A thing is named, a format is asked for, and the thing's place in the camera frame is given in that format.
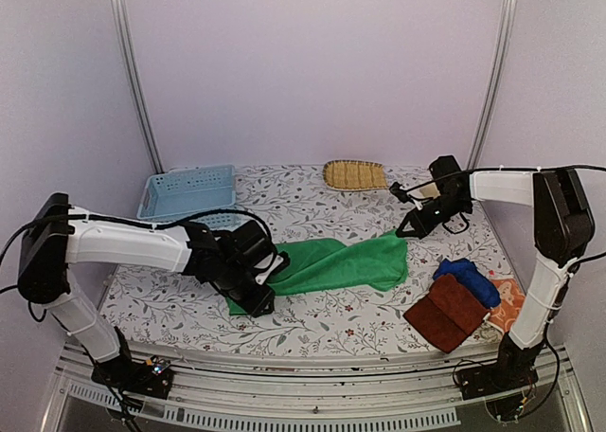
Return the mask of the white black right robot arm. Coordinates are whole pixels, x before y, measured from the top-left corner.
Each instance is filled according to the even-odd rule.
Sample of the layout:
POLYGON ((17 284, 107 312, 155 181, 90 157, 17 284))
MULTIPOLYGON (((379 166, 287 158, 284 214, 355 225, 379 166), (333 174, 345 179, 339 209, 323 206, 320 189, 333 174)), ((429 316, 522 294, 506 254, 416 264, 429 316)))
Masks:
POLYGON ((413 188, 395 182, 389 192, 413 209, 396 233, 422 239, 436 226, 475 202, 503 202, 531 207, 536 259, 522 310, 505 333, 496 362, 488 367, 496 389, 509 390, 525 377, 546 343, 549 323, 558 314, 569 280, 590 261, 585 250, 596 231, 589 201, 579 178, 580 165, 462 170, 451 156, 430 166, 434 198, 417 198, 413 188))

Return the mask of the green microfiber towel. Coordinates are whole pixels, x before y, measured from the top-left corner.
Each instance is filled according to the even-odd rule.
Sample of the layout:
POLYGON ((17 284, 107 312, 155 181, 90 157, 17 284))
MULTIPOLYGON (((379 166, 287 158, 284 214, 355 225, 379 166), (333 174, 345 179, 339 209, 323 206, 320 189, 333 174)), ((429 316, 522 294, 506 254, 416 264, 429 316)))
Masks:
POLYGON ((386 292, 408 275, 408 243, 393 231, 352 245, 335 239, 280 243, 290 264, 268 278, 278 297, 369 286, 386 292))

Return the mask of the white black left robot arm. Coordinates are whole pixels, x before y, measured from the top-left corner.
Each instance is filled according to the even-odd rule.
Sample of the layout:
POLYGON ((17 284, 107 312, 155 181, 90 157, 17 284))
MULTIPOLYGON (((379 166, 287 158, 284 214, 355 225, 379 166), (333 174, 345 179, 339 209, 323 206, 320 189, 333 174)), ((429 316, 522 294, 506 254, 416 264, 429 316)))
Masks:
POLYGON ((140 381, 140 367, 121 351, 118 333, 98 310, 94 281, 119 265, 193 277, 258 317, 274 310, 269 278, 290 258, 276 248, 269 226, 250 212, 233 230, 212 230, 204 212, 167 223, 96 214, 51 194, 22 228, 18 291, 42 306, 76 338, 121 388, 140 381))

